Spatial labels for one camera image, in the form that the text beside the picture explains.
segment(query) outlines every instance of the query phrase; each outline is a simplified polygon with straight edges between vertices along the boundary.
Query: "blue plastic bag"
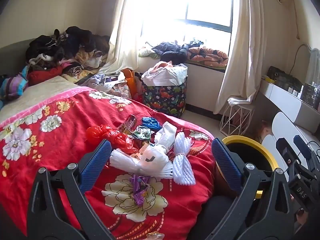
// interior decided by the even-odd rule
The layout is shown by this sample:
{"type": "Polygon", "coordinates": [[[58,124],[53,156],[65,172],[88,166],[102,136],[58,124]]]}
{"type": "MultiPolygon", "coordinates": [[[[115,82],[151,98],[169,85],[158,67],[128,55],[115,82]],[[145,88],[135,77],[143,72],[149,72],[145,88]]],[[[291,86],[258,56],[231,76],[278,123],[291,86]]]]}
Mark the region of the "blue plastic bag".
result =
{"type": "Polygon", "coordinates": [[[162,128],[158,120],[154,117],[142,117],[142,125],[156,132],[162,128]]]}

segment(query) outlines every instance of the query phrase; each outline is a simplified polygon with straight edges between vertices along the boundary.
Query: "metal screw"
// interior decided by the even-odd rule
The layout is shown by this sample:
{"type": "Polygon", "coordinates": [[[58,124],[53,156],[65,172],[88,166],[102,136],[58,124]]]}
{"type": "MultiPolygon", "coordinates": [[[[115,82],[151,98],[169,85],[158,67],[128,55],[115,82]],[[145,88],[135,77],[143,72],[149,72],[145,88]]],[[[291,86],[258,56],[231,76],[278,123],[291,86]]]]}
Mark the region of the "metal screw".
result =
{"type": "Polygon", "coordinates": [[[276,172],[279,174],[283,174],[283,170],[281,168],[276,168],[276,172]]]}
{"type": "Polygon", "coordinates": [[[248,163],[246,167],[248,170],[254,170],[254,165],[252,163],[248,163]]]}
{"type": "Polygon", "coordinates": [[[39,173],[42,174],[42,173],[44,173],[44,172],[45,172],[45,167],[41,167],[41,168],[39,169],[39,173]]]}
{"type": "Polygon", "coordinates": [[[76,166],[77,166],[77,164],[75,164],[75,163],[70,163],[70,164],[68,165],[68,169],[69,169],[69,170],[73,170],[74,168],[76,168],[76,166]]]}

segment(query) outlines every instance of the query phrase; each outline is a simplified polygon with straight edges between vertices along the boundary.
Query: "window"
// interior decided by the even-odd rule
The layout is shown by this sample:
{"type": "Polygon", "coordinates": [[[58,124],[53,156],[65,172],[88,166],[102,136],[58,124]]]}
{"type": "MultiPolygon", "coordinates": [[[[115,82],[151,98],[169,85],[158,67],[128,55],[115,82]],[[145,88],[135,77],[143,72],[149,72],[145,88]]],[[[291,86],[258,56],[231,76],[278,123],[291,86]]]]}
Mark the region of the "window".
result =
{"type": "Polygon", "coordinates": [[[204,42],[229,53],[233,0],[148,0],[142,40],[156,46],[163,41],[204,42]]]}

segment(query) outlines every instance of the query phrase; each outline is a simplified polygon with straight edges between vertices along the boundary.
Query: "headboard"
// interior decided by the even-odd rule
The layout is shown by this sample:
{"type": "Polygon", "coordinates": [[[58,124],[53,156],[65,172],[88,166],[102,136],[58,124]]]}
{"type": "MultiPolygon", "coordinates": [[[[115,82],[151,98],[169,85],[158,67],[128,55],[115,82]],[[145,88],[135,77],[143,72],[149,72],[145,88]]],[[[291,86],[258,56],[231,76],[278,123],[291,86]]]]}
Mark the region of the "headboard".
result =
{"type": "Polygon", "coordinates": [[[0,48],[0,75],[16,76],[26,65],[26,50],[32,41],[19,41],[0,48]]]}

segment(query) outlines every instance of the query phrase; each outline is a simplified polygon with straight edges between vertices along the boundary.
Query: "beige sheet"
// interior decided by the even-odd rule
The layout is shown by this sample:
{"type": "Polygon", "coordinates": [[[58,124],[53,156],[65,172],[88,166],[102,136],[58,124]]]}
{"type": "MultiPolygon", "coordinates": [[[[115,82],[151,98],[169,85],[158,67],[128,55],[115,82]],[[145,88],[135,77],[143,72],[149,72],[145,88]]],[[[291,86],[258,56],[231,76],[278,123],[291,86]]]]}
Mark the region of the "beige sheet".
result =
{"type": "Polygon", "coordinates": [[[1,109],[0,123],[31,106],[39,104],[47,98],[76,87],[78,86],[60,76],[29,87],[23,92],[20,98],[6,104],[1,109]]]}

